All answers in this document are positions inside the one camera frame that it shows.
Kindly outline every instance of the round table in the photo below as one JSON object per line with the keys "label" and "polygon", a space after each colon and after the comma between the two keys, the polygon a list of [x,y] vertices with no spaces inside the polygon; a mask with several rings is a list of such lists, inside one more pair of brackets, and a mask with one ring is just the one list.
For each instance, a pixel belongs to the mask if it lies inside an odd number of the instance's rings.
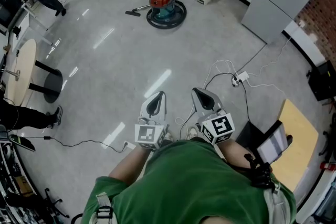
{"label": "round table", "polygon": [[[49,72],[43,87],[30,82],[34,66]],[[33,39],[23,44],[10,70],[19,72],[18,79],[9,75],[7,86],[7,98],[17,106],[22,105],[28,89],[43,93],[48,103],[54,103],[61,93],[62,73],[36,60],[36,42]]]}

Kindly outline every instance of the glossy floor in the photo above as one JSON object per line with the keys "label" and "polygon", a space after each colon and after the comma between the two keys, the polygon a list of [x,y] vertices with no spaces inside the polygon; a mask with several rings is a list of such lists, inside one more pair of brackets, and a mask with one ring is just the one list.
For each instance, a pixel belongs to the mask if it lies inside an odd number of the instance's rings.
{"label": "glossy floor", "polygon": [[[59,99],[52,105],[34,92],[28,107],[53,112],[62,105],[62,124],[53,130],[24,128],[24,136],[51,135],[64,144],[82,140],[103,141],[115,137],[111,146],[121,149],[124,141],[134,143],[137,122],[144,95],[165,74],[157,90],[167,95],[167,122],[177,137],[180,126],[176,117],[186,119],[192,107],[191,89],[202,87],[209,68],[216,60],[227,59],[238,70],[258,52],[264,43],[240,24],[247,6],[239,0],[213,0],[202,6],[193,0],[180,0],[187,8],[183,25],[174,30],[158,30],[141,17],[126,15],[126,10],[142,6],[148,0],[67,0],[65,17],[39,6],[36,14],[49,27],[46,37],[56,47],[38,43],[38,59],[63,74],[64,84]],[[277,59],[284,36],[267,45],[243,70],[258,73],[260,67]],[[224,62],[218,69],[228,71]],[[322,106],[310,90],[306,72],[309,64],[289,42],[276,64],[263,68],[250,83],[274,83],[275,87],[257,88],[245,85],[251,121],[266,131],[277,119],[285,95],[316,127],[327,128],[328,107]],[[210,77],[218,73],[213,66]],[[42,84],[42,70],[35,70],[34,82]],[[208,87],[218,94],[226,110],[233,116],[237,136],[247,122],[244,89],[233,88],[230,76],[214,79]],[[196,122],[191,118],[189,126]],[[48,187],[63,199],[60,207],[70,216],[83,211],[95,178],[107,175],[127,155],[87,143],[62,147],[56,141],[32,139],[36,152],[20,150],[24,164],[40,191]],[[307,170],[305,182],[296,190],[298,202],[318,174],[317,152],[324,144],[320,138]]]}

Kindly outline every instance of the green shirt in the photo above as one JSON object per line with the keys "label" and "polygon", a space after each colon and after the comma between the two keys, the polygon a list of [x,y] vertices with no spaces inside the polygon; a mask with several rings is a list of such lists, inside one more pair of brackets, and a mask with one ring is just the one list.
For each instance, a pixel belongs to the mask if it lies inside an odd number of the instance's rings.
{"label": "green shirt", "polygon": [[[285,191],[294,212],[293,195]],[[196,141],[162,147],[130,187],[114,178],[97,178],[82,224],[98,210],[96,195],[102,192],[113,202],[118,224],[199,224],[207,216],[222,216],[235,224],[268,223],[264,191],[251,187],[250,180],[230,168],[211,145]]]}

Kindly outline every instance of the power strip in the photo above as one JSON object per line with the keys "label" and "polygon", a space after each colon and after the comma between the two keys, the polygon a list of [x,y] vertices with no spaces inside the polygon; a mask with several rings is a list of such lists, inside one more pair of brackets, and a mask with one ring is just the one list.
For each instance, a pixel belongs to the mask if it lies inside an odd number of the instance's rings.
{"label": "power strip", "polygon": [[238,86],[240,84],[239,81],[244,82],[248,78],[249,78],[249,75],[248,75],[248,73],[246,71],[240,73],[237,77],[232,78],[232,85],[233,85],[233,87]]}

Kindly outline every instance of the yellow board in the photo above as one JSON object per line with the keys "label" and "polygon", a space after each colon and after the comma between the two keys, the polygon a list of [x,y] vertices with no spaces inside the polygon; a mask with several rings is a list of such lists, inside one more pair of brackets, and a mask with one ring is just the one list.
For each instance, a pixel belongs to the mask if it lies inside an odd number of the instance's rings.
{"label": "yellow board", "polygon": [[306,171],[318,132],[288,99],[284,101],[279,120],[284,124],[286,134],[293,136],[293,142],[271,167],[276,178],[294,191]]}

